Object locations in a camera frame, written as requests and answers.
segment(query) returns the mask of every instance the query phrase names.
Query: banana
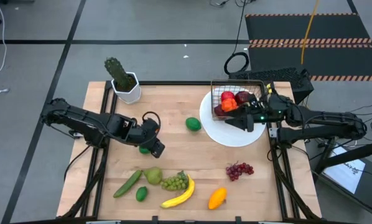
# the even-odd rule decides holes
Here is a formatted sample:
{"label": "banana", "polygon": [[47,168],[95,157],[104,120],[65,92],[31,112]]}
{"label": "banana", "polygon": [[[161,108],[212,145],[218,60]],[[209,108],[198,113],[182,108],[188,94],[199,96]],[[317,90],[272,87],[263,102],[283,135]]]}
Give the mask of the banana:
{"label": "banana", "polygon": [[161,204],[162,208],[170,208],[170,207],[177,206],[180,203],[184,203],[188,198],[190,198],[192,196],[192,194],[194,192],[194,185],[195,185],[194,180],[192,178],[190,178],[190,175],[188,175],[188,174],[187,174],[187,177],[188,177],[188,188],[185,191],[185,193],[183,193],[179,197],[176,197],[176,198],[170,199],[166,202],[163,202]]}

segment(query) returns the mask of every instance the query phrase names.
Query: white plant pot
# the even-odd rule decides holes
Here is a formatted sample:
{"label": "white plant pot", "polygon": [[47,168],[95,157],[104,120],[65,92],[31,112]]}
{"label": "white plant pot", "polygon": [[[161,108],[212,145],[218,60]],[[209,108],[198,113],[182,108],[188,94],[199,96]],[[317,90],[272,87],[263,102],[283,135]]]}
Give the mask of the white plant pot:
{"label": "white plant pot", "polygon": [[135,73],[127,72],[127,74],[132,75],[136,81],[136,85],[131,91],[129,92],[117,91],[114,79],[111,81],[111,85],[113,86],[113,90],[120,100],[124,101],[126,104],[133,104],[139,101],[139,99],[141,98],[142,89],[139,86],[139,81],[137,80]]}

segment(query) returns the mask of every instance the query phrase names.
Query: red apple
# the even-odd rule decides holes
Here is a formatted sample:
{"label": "red apple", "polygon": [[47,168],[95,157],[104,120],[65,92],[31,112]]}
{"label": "red apple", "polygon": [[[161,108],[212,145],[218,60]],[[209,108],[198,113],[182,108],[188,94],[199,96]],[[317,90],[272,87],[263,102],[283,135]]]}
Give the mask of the red apple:
{"label": "red apple", "polygon": [[221,101],[225,100],[225,99],[234,99],[235,98],[235,94],[233,94],[232,92],[230,91],[224,91],[222,94],[221,94]]}
{"label": "red apple", "polygon": [[217,116],[226,116],[226,112],[222,110],[222,105],[216,106],[213,111]]}
{"label": "red apple", "polygon": [[250,93],[247,91],[240,91],[236,94],[235,100],[237,102],[237,105],[242,105],[243,103],[248,102],[248,98],[250,96]]}

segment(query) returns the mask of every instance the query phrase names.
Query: potted cactus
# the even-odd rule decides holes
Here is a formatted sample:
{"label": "potted cactus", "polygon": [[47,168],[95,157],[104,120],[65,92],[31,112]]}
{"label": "potted cactus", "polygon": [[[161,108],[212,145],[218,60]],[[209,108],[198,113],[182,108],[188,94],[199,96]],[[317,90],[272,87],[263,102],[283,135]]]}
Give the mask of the potted cactus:
{"label": "potted cactus", "polygon": [[140,99],[142,90],[135,73],[125,72],[121,63],[114,57],[106,59],[105,68],[113,77],[111,85],[120,100],[131,104]]}

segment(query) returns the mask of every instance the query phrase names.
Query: cactus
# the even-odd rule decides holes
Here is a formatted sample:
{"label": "cactus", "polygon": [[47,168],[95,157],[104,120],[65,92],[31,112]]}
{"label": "cactus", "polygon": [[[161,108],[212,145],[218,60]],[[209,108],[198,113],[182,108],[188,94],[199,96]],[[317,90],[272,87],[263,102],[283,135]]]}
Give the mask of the cactus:
{"label": "cactus", "polygon": [[123,66],[116,58],[107,58],[105,61],[105,68],[116,81],[116,89],[118,91],[129,92],[136,85],[134,77],[125,72]]}

